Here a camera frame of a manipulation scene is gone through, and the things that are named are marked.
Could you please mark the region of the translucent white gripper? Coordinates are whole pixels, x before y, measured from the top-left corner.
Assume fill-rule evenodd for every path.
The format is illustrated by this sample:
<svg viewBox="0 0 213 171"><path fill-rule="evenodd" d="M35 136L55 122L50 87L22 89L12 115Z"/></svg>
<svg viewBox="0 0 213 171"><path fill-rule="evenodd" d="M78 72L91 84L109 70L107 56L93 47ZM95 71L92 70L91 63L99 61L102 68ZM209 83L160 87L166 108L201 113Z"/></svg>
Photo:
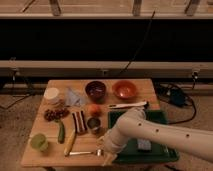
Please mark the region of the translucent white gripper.
<svg viewBox="0 0 213 171"><path fill-rule="evenodd" d="M104 151L104 161L103 161L102 165L103 166L110 166L112 164L112 162L117 158L117 154L116 153L111 153L111 152L106 150L106 148L104 147L103 137L100 137L97 140L97 144Z"/></svg>

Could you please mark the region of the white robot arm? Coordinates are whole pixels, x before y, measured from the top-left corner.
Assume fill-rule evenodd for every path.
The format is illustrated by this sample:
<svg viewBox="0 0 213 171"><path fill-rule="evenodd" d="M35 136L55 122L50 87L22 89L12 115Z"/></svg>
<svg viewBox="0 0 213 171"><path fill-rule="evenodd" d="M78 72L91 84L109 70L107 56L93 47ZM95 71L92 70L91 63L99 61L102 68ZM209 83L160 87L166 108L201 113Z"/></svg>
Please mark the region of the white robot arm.
<svg viewBox="0 0 213 171"><path fill-rule="evenodd" d="M154 123L146 120L142 108L133 107L100 138L105 152L102 165L111 165L131 138L146 139L213 163L213 131Z"/></svg>

